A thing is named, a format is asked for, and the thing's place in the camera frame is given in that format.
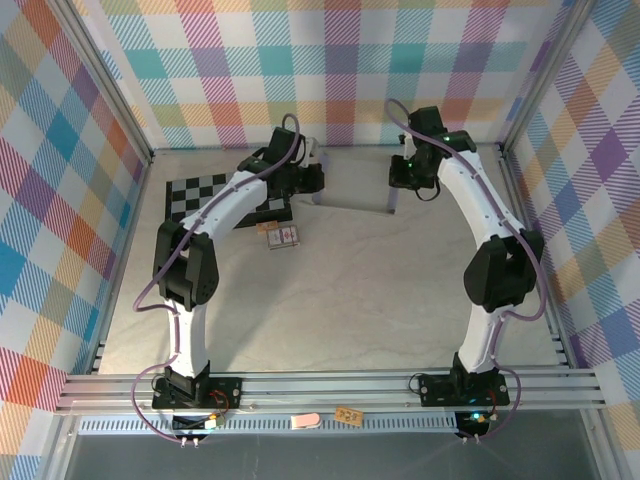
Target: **pink object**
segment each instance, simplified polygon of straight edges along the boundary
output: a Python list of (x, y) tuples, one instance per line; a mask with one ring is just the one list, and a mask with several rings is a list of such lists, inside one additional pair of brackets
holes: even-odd
[(320, 426), (320, 415), (317, 413), (307, 413), (305, 415), (295, 415), (291, 417), (291, 429), (316, 428)]

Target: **black mounting plate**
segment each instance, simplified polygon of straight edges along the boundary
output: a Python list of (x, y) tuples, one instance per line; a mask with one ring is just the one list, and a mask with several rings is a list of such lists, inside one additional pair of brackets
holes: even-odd
[(239, 377), (209, 377), (209, 394), (204, 396), (204, 400), (199, 405), (186, 401), (176, 394), (175, 390), (169, 387), (164, 377), (159, 377), (155, 383), (155, 392), (151, 408), (154, 410), (226, 410), (227, 402), (223, 396), (211, 395), (214, 390), (223, 392), (229, 399), (229, 409), (240, 408), (240, 398), (242, 397), (242, 378)]
[(456, 391), (450, 375), (418, 376), (418, 392), (423, 407), (493, 407), (489, 391), (495, 395), (497, 406), (509, 405), (507, 384), (500, 374), (461, 393)]

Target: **gray floor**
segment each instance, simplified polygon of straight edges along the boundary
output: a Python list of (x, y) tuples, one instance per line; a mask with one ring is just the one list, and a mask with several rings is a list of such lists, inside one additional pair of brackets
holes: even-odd
[[(400, 148), (327, 152), (333, 159), (327, 203), (383, 209), (389, 158)], [(495, 152), (492, 147), (480, 152), (503, 194)], [(172, 152), (156, 158), (100, 373), (137, 373), (167, 359), (166, 314), (131, 310), (151, 277), (166, 181), (233, 171), (247, 153)], [(362, 167), (354, 169), (356, 161), (364, 162)], [(216, 245), (221, 280), (209, 304), (206, 331), (213, 371), (451, 365), (471, 310), (462, 278), (475, 245), (446, 188), (433, 203), (401, 191), (395, 215), (315, 206), (308, 196), (294, 197), (293, 211), (299, 247), (269, 251), (253, 228), (235, 230)], [(160, 300), (154, 289), (146, 304)], [(537, 306), (531, 294), (520, 311)], [(554, 364), (544, 320), (510, 322), (500, 359), (506, 365)]]
[(578, 412), (518, 412), (480, 445), (453, 434), (221, 436), (198, 450), (145, 436), (80, 436), (76, 479), (580, 479), (599, 478)]

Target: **black and white checkerboard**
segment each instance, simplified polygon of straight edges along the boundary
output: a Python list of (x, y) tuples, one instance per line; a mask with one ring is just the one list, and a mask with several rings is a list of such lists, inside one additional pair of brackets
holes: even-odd
[[(220, 192), (232, 176), (233, 173), (223, 173), (167, 182), (165, 218), (179, 222), (191, 215)], [(236, 228), (250, 227), (272, 220), (279, 222), (293, 220), (288, 197), (268, 199), (244, 217)]]

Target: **colorful plaid backdrop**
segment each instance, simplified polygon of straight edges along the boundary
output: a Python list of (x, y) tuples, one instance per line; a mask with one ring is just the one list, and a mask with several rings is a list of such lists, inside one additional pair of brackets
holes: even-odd
[(46, 0), (0, 0), (0, 478), (32, 478), (142, 162)]
[(322, 143), (394, 144), (389, 96), (497, 140), (561, 4), (76, 0), (150, 141), (171, 148), (263, 143), (285, 112)]
[(601, 0), (518, 143), (547, 271), (640, 478), (640, 5)]

